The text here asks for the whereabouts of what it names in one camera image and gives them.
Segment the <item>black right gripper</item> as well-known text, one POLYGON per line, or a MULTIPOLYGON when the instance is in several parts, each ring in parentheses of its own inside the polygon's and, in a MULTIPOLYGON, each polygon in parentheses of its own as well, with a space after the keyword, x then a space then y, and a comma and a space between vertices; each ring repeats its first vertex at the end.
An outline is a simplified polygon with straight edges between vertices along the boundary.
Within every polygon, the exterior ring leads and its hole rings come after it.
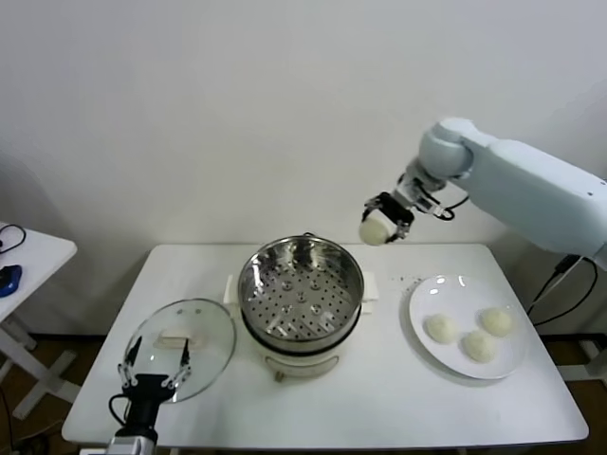
POLYGON ((386 243, 405 240, 409 234, 414 214, 402 206, 390 193, 383 191, 364 203, 362 221, 365 222, 373 213, 386 216, 389 220, 386 243))

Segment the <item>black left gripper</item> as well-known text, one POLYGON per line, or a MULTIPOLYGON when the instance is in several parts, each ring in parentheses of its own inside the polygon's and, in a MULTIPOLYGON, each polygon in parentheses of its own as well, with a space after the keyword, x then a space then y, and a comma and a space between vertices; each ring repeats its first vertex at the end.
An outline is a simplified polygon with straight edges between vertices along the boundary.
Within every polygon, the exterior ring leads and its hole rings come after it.
POLYGON ((179 368, 170 378, 167 374, 133 373, 142 337, 127 349, 118 365, 122 393, 130 406, 126 425, 154 425, 160 406, 173 397, 173 389, 181 386, 192 374, 189 340, 186 338, 179 360, 179 368))

